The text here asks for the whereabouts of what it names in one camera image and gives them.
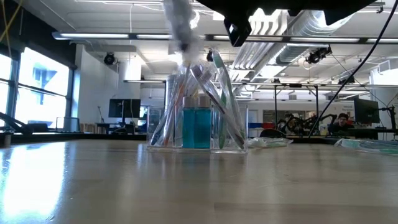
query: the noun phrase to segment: blue liquid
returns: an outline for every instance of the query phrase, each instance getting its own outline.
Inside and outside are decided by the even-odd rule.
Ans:
[[[182,147],[185,149],[193,149],[195,147],[195,109],[184,108],[182,116]]]
[[[211,110],[199,108],[195,111],[195,148],[210,149]]]

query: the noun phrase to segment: blue bottle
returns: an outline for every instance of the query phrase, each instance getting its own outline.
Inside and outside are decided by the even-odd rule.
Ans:
[[[198,97],[195,110],[195,148],[210,149],[211,101],[208,96]]]
[[[195,147],[195,98],[186,96],[182,99],[182,147],[193,149]]]

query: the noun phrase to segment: monitor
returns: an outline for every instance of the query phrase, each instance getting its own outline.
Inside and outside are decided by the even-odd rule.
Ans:
[[[141,100],[135,99],[110,99],[110,118],[139,118]]]
[[[371,100],[354,100],[355,121],[363,124],[380,123],[379,103]]]

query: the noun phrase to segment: clear acrylic box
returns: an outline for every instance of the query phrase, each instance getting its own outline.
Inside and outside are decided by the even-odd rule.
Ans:
[[[238,145],[231,139],[227,133],[224,147],[221,149],[219,145],[219,135],[218,135],[218,125],[217,125],[217,115],[218,110],[212,108],[212,118],[211,118],[211,144],[209,149],[187,149],[182,147],[182,110],[176,110],[177,112],[173,115],[174,120],[170,123],[172,124],[171,130],[169,130],[169,139],[166,144],[158,146],[153,144],[156,140],[154,137],[154,132],[163,118],[165,116],[163,107],[149,107],[147,114],[147,150],[152,152],[211,152],[211,153],[236,153],[245,154],[248,151],[247,148],[247,136],[248,136],[248,113],[247,107],[241,108],[241,117],[244,122],[244,144],[241,149]]]

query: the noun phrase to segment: wooden table surface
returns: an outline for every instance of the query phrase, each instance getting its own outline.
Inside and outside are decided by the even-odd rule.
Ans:
[[[175,154],[80,140],[0,156],[0,223],[398,223],[398,158],[329,145]]]

